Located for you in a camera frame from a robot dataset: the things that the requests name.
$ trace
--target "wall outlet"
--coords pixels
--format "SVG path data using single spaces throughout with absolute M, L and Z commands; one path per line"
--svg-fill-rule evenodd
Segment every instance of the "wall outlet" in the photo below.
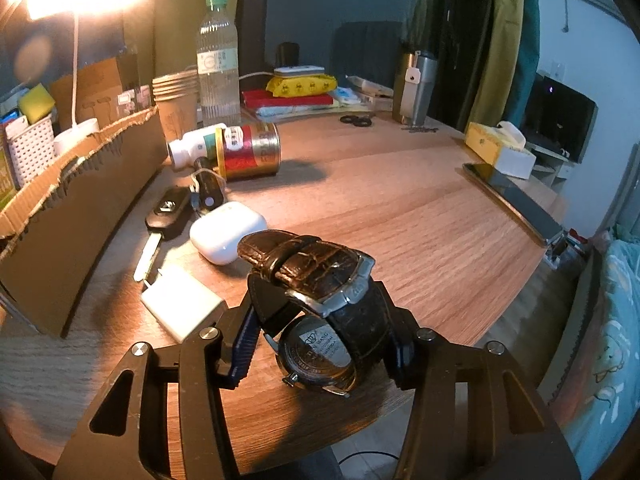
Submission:
M 551 62 L 551 70 L 549 71 L 551 79 L 562 82 L 564 79 L 564 63 L 553 60 Z

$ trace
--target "box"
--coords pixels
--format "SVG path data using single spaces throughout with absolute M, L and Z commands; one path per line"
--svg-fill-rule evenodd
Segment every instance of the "box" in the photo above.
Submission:
M 375 112 L 390 112 L 394 107 L 394 100 L 392 97 L 373 96 L 363 92 L 358 92 L 357 90 L 354 90 L 353 92 L 364 104 L 368 105 L 371 110 Z
M 5 128 L 6 125 L 0 124 L 0 210 L 9 203 L 17 192 Z
M 103 245 L 166 158 L 156 108 L 91 134 L 0 214 L 0 303 L 39 332 L 63 333 Z
M 78 71 L 76 121 L 95 117 L 101 128 L 118 119 L 118 95 L 139 85 L 135 54 L 123 54 L 86 66 Z M 71 127 L 73 76 L 67 75 L 50 86 L 56 101 L 60 129 Z
M 529 178 L 536 163 L 536 156 L 533 153 L 512 145 L 497 128 L 484 126 L 484 124 L 469 123 L 465 144 L 482 160 L 505 175 Z

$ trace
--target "curtain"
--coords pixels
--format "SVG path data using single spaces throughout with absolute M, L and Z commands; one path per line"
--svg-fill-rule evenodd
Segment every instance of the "curtain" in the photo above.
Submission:
M 229 0 L 230 17 L 237 0 Z M 145 0 L 124 13 L 127 47 L 138 53 L 141 84 L 196 63 L 195 38 L 205 0 Z
M 407 43 L 411 51 L 426 50 L 438 55 L 443 12 L 444 0 L 415 0 L 414 12 L 407 25 Z
M 520 49 L 513 84 L 503 119 L 520 127 L 540 60 L 540 8 L 538 0 L 524 0 Z
M 509 97 L 522 32 L 524 0 L 494 0 L 491 43 L 469 121 L 495 126 Z
M 444 0 L 438 73 L 428 115 L 464 130 L 489 51 L 493 0 Z

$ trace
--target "smartphone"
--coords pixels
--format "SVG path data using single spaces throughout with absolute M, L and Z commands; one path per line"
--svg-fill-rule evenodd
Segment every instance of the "smartphone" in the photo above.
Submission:
M 562 234 L 562 226 L 531 197 L 491 164 L 463 164 L 464 170 L 498 198 L 548 246 Z

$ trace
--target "white plastic basket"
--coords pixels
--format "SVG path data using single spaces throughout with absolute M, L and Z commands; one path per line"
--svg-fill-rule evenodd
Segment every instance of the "white plastic basket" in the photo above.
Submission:
M 7 138 L 18 186 L 39 175 L 54 158 L 51 115 Z

